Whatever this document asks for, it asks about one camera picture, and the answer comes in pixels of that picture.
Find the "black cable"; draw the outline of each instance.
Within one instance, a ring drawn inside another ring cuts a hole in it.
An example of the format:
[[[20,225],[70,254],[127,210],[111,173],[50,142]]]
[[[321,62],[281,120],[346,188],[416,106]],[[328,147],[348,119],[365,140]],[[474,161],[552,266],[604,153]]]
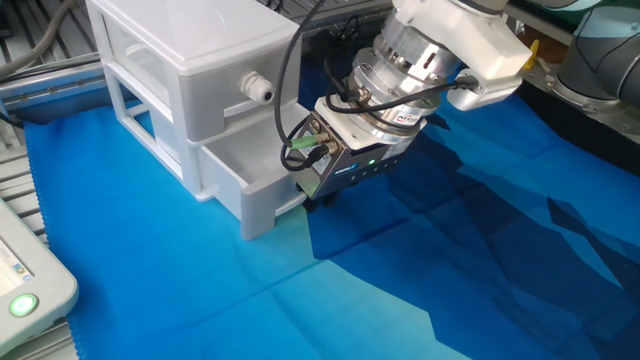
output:
[[[384,110],[388,110],[388,109],[392,109],[396,106],[400,106],[400,105],[404,105],[416,100],[420,100],[423,99],[427,96],[431,96],[431,95],[435,95],[435,94],[439,94],[441,92],[445,92],[448,90],[455,90],[459,87],[465,87],[465,88],[469,88],[472,87],[472,83],[467,83],[467,82],[461,82],[459,80],[456,80],[454,82],[451,83],[447,83],[447,84],[443,84],[443,85],[438,85],[438,86],[434,86],[432,88],[426,89],[426,90],[422,90],[419,91],[417,93],[411,94],[411,95],[407,95],[405,97],[401,97],[399,99],[396,99],[394,101],[385,103],[385,104],[380,104],[380,105],[374,105],[374,106],[366,106],[366,107],[359,107],[359,108],[340,108],[335,106],[332,102],[331,102],[331,90],[329,89],[329,91],[327,92],[327,95],[325,96],[326,102],[327,102],[327,106],[329,107],[329,109],[331,109],[331,111],[333,112],[337,112],[339,114],[366,114],[366,113],[370,113],[370,112],[376,112],[376,111],[384,111]]]
[[[13,121],[10,116],[7,116],[2,112],[0,112],[0,120],[6,122],[7,124],[9,124],[11,126],[15,126],[17,128],[20,128],[20,129],[24,128],[24,126],[21,123]]]
[[[329,51],[327,56],[324,57],[324,72],[325,72],[325,74],[327,74],[327,77],[331,81],[331,84],[333,84],[333,87],[338,92],[338,95],[340,95],[340,99],[342,101],[344,101],[344,102],[347,102],[347,101],[349,101],[348,100],[349,89],[344,84],[344,82],[342,82],[342,80],[338,79],[333,74],[333,70],[332,70],[333,57],[340,51],[342,51],[342,49],[334,49],[332,51]]]
[[[324,5],[325,1],[326,0],[318,0],[313,9],[311,9],[311,11],[309,11],[307,16],[304,18],[296,33],[293,34],[293,38],[289,42],[289,46],[287,46],[287,50],[284,53],[284,59],[282,60],[282,65],[280,66],[280,74],[278,75],[278,81],[276,83],[276,94],[274,98],[273,112],[276,121],[276,129],[278,130],[278,136],[280,137],[280,140],[282,140],[282,143],[287,147],[291,146],[291,140],[287,139],[287,135],[285,134],[284,128],[282,127],[282,113],[280,109],[280,107],[282,106],[282,87],[284,86],[284,77],[287,72],[289,60],[291,59],[291,53],[296,47],[300,36],[302,36],[302,31],[304,31],[311,19],[320,10],[320,7]]]
[[[349,25],[355,21],[355,27],[347,33],[349,30]],[[329,81],[336,88],[338,95],[340,95],[340,100],[343,102],[352,102],[357,101],[360,98],[359,91],[351,91],[348,86],[336,75],[333,74],[333,58],[339,53],[345,52],[349,49],[353,41],[358,36],[358,31],[360,29],[360,23],[358,20],[358,16],[354,15],[347,20],[347,22],[342,27],[342,31],[336,37],[336,47],[327,53],[327,56],[324,58],[323,67],[324,73],[329,78]]]
[[[298,133],[298,131],[302,129],[305,122],[306,120],[302,120],[298,125],[296,125],[287,136],[287,139],[288,140],[293,139],[294,136],[296,136],[296,134]],[[295,159],[296,161],[301,162],[302,164],[291,165],[288,163],[288,161],[291,159],[287,158],[287,146],[283,144],[282,149],[280,150],[280,162],[282,163],[282,166],[284,166],[284,168],[289,171],[302,171],[304,169],[308,169],[311,166],[313,166],[313,164],[315,164],[318,160],[322,159],[322,157],[325,156],[327,153],[329,153],[329,148],[326,145],[316,146],[313,150],[311,150],[311,152],[309,153],[309,156],[307,156],[305,160]]]

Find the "blue fabric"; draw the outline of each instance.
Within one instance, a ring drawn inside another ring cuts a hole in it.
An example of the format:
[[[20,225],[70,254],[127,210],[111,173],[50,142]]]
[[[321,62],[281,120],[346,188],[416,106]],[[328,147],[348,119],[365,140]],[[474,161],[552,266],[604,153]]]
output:
[[[80,357],[636,359],[640,180],[516,97],[439,114],[394,172],[252,242],[112,109],[26,124]]]

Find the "white device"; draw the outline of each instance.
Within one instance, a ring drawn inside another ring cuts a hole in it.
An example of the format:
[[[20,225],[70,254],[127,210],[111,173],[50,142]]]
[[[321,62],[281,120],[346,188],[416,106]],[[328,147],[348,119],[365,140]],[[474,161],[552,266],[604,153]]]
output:
[[[0,200],[0,356],[64,317],[75,277]]]
[[[271,107],[295,23],[255,0],[87,3],[118,120],[196,199],[218,199],[245,239],[304,201],[280,166]],[[297,103],[299,64],[298,46],[283,95],[288,127],[309,113]],[[121,85],[143,104],[127,109]],[[144,111],[154,137],[134,119]]]

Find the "cable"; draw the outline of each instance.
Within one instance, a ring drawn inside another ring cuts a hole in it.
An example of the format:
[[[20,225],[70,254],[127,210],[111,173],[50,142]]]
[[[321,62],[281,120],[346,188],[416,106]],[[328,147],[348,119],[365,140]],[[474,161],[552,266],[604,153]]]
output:
[[[291,130],[289,135],[287,136],[287,139],[288,140],[293,139],[293,137],[296,136],[298,131],[300,131],[300,129],[302,129],[302,127],[304,126],[305,122],[306,122],[306,119],[302,120],[298,125],[296,125],[293,128],[293,130]],[[326,145],[320,145],[320,146],[317,146],[315,149],[311,150],[311,152],[309,153],[309,156],[307,156],[307,158],[305,160],[288,159],[287,158],[287,145],[282,144],[282,149],[280,150],[280,162],[282,163],[282,166],[284,166],[284,168],[289,170],[289,171],[302,171],[304,169],[308,169],[311,166],[313,166],[313,164],[315,164],[318,160],[322,159],[322,157],[325,156],[327,153],[329,153],[329,148]],[[298,161],[298,162],[300,162],[302,164],[300,164],[300,165],[290,165],[288,163],[288,160],[295,160],[295,161]]]
[[[340,99],[343,102],[348,102],[349,101],[349,99],[348,99],[349,98],[349,96],[348,96],[349,89],[347,89],[347,87],[345,86],[344,82],[342,82],[342,80],[338,79],[333,74],[333,70],[331,69],[331,67],[332,67],[331,66],[331,63],[332,63],[331,60],[333,60],[333,57],[340,51],[341,51],[341,49],[334,49],[332,51],[329,51],[327,56],[324,57],[324,72],[325,72],[325,74],[327,74],[327,77],[331,81],[331,84],[333,84],[333,87],[338,92],[338,95],[340,95]]]
[[[407,95],[405,97],[402,97],[400,99],[396,99],[394,101],[385,103],[385,104],[380,104],[380,105],[374,105],[374,106],[366,106],[366,107],[359,107],[359,108],[340,108],[335,106],[332,102],[331,102],[331,90],[329,89],[329,91],[327,92],[327,95],[325,96],[325,99],[327,101],[327,106],[329,107],[329,109],[331,109],[331,111],[333,112],[337,112],[339,114],[366,114],[366,113],[370,113],[370,112],[376,112],[376,111],[384,111],[384,110],[388,110],[388,109],[392,109],[396,106],[400,106],[400,105],[404,105],[416,100],[420,100],[423,99],[427,96],[431,96],[431,95],[435,95],[435,94],[439,94],[441,92],[445,92],[448,90],[455,90],[457,88],[460,87],[464,87],[464,88],[469,88],[472,87],[473,85],[471,85],[470,82],[466,82],[466,81],[460,81],[460,79],[451,82],[451,83],[447,83],[447,84],[443,84],[443,85],[438,85],[438,86],[434,86],[432,88],[426,89],[426,90],[422,90],[419,91],[417,93],[411,94],[411,95]]]
[[[24,126],[21,123],[14,121],[13,119],[11,119],[11,116],[7,116],[1,111],[0,111],[0,120],[6,122],[7,124],[9,124],[11,126],[15,126],[15,127],[19,128],[19,129],[23,129],[24,128]]]
[[[347,33],[347,30],[349,30],[349,25],[353,21],[355,21],[356,25],[353,28],[353,30]],[[329,80],[331,81],[331,83],[333,84],[333,86],[336,88],[338,95],[340,95],[340,100],[342,100],[343,102],[358,101],[358,99],[360,98],[360,92],[357,90],[355,91],[349,90],[349,88],[344,84],[344,82],[333,74],[333,64],[332,64],[333,57],[338,53],[344,52],[347,49],[349,49],[353,41],[358,36],[359,29],[360,29],[360,23],[358,21],[358,16],[354,15],[350,17],[349,20],[347,20],[347,22],[342,27],[342,31],[340,32],[340,34],[336,37],[336,40],[337,40],[336,48],[330,51],[327,54],[327,56],[325,56],[324,58],[324,63],[323,63],[324,72],[329,78]]]
[[[76,0],[65,0],[58,11],[51,17],[51,21],[49,22],[49,26],[47,27],[47,31],[44,33],[42,40],[36,45],[31,51],[29,51],[23,57],[16,59],[6,65],[0,66],[0,79],[3,79],[17,70],[31,64],[36,61],[44,52],[51,46],[53,43],[53,39],[58,32],[58,28],[60,27],[60,23],[62,19],[67,14],[67,10],[71,8],[73,4],[75,4]]]
[[[307,27],[311,19],[320,10],[320,7],[324,5],[325,1],[326,0],[318,0],[316,5],[311,9],[311,11],[309,11],[309,14],[307,14],[307,16],[304,18],[304,20],[300,24],[300,27],[298,27],[298,30],[295,32],[295,34],[293,34],[293,38],[289,42],[289,46],[287,46],[287,50],[284,53],[284,59],[282,60],[282,65],[280,66],[280,74],[278,75],[278,81],[276,83],[276,94],[274,98],[273,112],[274,112],[274,117],[276,121],[276,129],[278,130],[278,136],[280,137],[280,140],[282,140],[282,143],[287,147],[291,146],[291,139],[287,138],[287,135],[284,132],[284,128],[282,127],[282,113],[280,108],[282,106],[282,87],[284,86],[284,77],[287,72],[287,66],[289,65],[289,60],[291,59],[291,53],[293,52],[293,49],[298,43],[300,36],[302,36],[302,31],[304,30],[305,27]]]

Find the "green led light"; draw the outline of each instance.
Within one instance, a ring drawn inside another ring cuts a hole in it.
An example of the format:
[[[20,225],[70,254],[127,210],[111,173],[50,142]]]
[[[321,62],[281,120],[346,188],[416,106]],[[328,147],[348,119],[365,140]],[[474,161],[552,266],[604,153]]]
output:
[[[22,317],[31,314],[38,307],[38,297],[33,294],[22,294],[13,299],[9,312],[13,316]]]

